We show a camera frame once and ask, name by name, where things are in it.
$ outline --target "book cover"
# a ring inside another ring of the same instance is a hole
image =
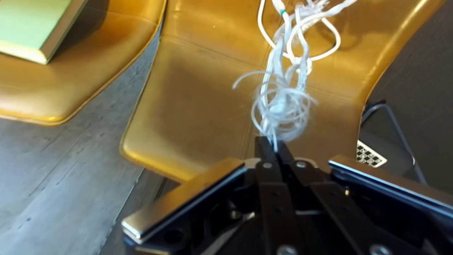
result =
[[[48,64],[86,0],[0,0],[0,52]]]

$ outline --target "gray floor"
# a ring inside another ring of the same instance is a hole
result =
[[[0,255],[89,255],[105,245],[141,174],[117,146],[154,48],[66,125],[0,120]]]
[[[449,191],[453,191],[451,9],[453,0],[447,0],[372,95],[393,106],[427,180]],[[0,120],[0,255],[116,254],[112,244],[119,238],[117,217],[165,190],[161,177],[144,174],[117,153],[151,55],[150,48],[64,126]],[[365,128],[375,143],[371,146],[383,153],[395,146],[386,125],[375,120]],[[402,164],[389,166],[398,171]],[[144,181],[143,187],[139,183],[130,196],[137,180]]]

